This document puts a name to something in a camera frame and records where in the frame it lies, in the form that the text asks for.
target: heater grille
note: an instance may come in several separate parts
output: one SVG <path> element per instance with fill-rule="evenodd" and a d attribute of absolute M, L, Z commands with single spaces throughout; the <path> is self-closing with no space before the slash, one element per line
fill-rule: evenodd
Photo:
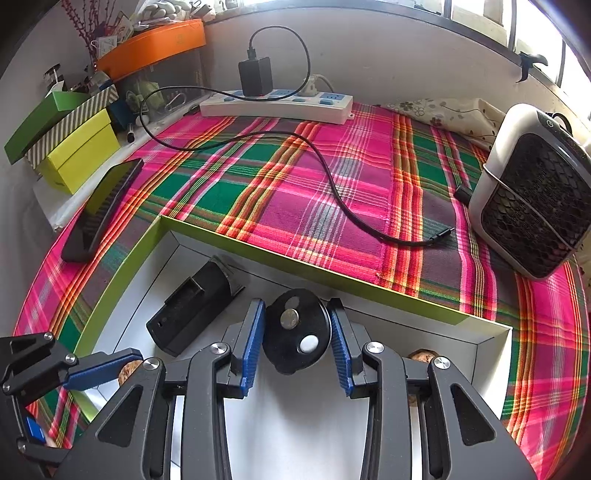
<path fill-rule="evenodd" d="M 536 208 L 571 247 L 591 225 L 591 186 L 538 135 L 525 134 L 518 140 L 501 180 Z M 501 185 L 481 220 L 485 232 L 535 278 L 548 276 L 570 253 L 527 205 Z"/>

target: plaid tablecloth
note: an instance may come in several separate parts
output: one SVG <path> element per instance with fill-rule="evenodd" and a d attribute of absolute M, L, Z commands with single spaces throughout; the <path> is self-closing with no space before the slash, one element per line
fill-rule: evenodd
<path fill-rule="evenodd" d="M 325 155 L 341 195 L 370 225 L 419 240 L 445 226 L 435 248 L 398 249 L 360 231 L 337 208 L 318 159 L 294 138 L 251 138 L 207 153 L 149 142 L 145 167 L 126 195 L 94 261 L 65 265 L 67 228 L 48 253 L 15 333 L 51 330 L 74 349 L 121 262 L 160 213 L 407 295 L 511 325 L 508 431 L 540 479 L 569 451 L 587 392 L 589 322 L 581 279 L 567 263 L 533 283 L 472 232 L 452 193 L 474 187 L 486 153 L 455 134 L 384 109 L 356 105 L 346 125 L 287 119 L 189 116 L 161 134 L 203 145 L 263 129 L 298 132 Z M 59 389 L 33 406 L 59 446 L 86 420 Z"/>

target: power strip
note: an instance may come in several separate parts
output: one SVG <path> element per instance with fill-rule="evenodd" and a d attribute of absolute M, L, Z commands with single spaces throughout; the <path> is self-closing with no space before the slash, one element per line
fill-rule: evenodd
<path fill-rule="evenodd" d="M 292 90 L 273 90 L 261 98 L 276 98 Z M 242 96 L 242 91 L 230 92 Z M 216 93 L 201 102 L 203 116 L 270 116 L 343 125 L 353 118 L 353 97 L 318 92 L 312 97 L 292 96 L 275 102 L 248 102 Z"/>

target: white plug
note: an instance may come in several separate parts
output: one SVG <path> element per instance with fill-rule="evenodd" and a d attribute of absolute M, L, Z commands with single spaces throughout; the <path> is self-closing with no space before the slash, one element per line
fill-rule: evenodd
<path fill-rule="evenodd" d="M 318 90 L 316 90 L 316 75 L 310 75 L 308 81 L 306 82 L 306 86 L 302 88 L 299 92 L 297 92 L 298 96 L 301 97 L 313 97 L 316 96 Z"/>
<path fill-rule="evenodd" d="M 316 81 L 317 80 L 322 80 L 323 82 L 325 82 L 326 86 L 329 88 L 329 90 L 332 93 L 335 92 L 335 90 L 333 89 L 333 86 L 329 82 L 328 78 L 326 78 L 324 75 L 321 75 L 320 73 L 315 73 L 314 75 L 310 75 L 310 78 L 308 78 L 308 82 L 306 83 L 306 86 L 298 92 L 298 95 L 301 97 L 316 96 L 318 94 L 318 90 L 316 89 Z"/>

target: smartphone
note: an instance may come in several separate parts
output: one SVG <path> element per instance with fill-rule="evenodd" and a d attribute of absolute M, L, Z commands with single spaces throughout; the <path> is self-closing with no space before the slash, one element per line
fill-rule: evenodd
<path fill-rule="evenodd" d="M 109 169 L 66 239 L 61 250 L 64 262 L 87 263 L 92 260 L 113 214 L 143 166 L 144 161 L 136 158 Z"/>

